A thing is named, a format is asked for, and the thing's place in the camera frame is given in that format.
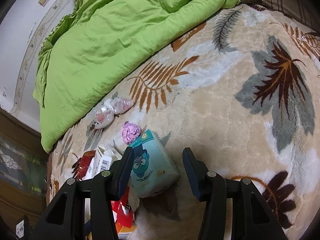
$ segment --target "white wall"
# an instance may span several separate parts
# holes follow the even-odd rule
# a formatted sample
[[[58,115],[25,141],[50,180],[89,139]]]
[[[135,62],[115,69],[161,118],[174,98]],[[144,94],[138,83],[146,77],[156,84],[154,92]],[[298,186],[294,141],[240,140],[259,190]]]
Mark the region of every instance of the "white wall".
[[[14,105],[18,74],[29,41],[56,0],[49,0],[45,7],[38,4],[38,1],[17,0],[0,24],[0,107],[7,112],[10,112]],[[32,69],[28,72],[23,103],[15,116],[40,131],[39,106],[32,97],[35,71],[36,69]]]

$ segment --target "floral blanket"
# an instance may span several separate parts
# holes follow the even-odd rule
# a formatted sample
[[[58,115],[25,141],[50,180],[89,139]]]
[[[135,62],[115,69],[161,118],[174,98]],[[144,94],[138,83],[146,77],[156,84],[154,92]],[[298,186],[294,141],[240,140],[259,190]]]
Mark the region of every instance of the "floral blanket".
[[[120,130],[130,121],[158,134],[181,175],[161,195],[140,200],[131,239],[197,238],[205,203],[192,195],[185,147],[225,178],[249,177],[288,239],[299,239],[320,206],[320,43],[313,36],[301,42],[309,31],[260,5],[207,19],[105,97],[131,97],[132,109],[104,130],[94,129],[92,109],[59,140],[48,200],[74,176],[84,152],[104,142],[124,151]]]

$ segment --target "metal screw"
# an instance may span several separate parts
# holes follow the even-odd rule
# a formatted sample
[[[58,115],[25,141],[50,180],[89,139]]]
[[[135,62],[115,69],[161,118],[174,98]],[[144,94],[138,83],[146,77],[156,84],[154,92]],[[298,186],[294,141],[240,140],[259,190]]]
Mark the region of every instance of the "metal screw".
[[[110,174],[111,174],[110,171],[103,171],[103,172],[101,173],[101,175],[102,175],[103,177],[108,177]]]
[[[208,172],[207,172],[207,175],[208,175],[209,177],[215,177],[215,176],[217,176],[217,173],[215,173],[214,171],[208,171]]]
[[[69,179],[67,180],[67,184],[69,184],[69,185],[72,185],[72,184],[74,184],[75,182],[76,182],[75,178],[69,178]]]
[[[248,184],[251,183],[251,180],[248,179],[248,178],[243,178],[243,179],[242,179],[242,182],[243,182],[244,184],[248,185]]]

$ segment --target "teal plastic package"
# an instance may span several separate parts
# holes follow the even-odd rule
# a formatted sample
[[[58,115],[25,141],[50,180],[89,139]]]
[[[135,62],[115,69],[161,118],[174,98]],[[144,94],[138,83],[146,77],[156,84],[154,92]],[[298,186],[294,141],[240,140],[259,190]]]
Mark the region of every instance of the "teal plastic package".
[[[130,146],[134,150],[131,179],[139,197],[156,196],[178,179],[178,170],[156,133],[147,130]]]

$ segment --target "green blanket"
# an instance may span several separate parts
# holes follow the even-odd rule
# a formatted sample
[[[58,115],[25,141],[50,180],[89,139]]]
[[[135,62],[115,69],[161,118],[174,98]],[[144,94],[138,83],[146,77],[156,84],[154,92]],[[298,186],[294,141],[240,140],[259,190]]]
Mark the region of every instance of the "green blanket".
[[[239,0],[77,0],[39,53],[33,96],[42,146],[53,144],[125,76]]]

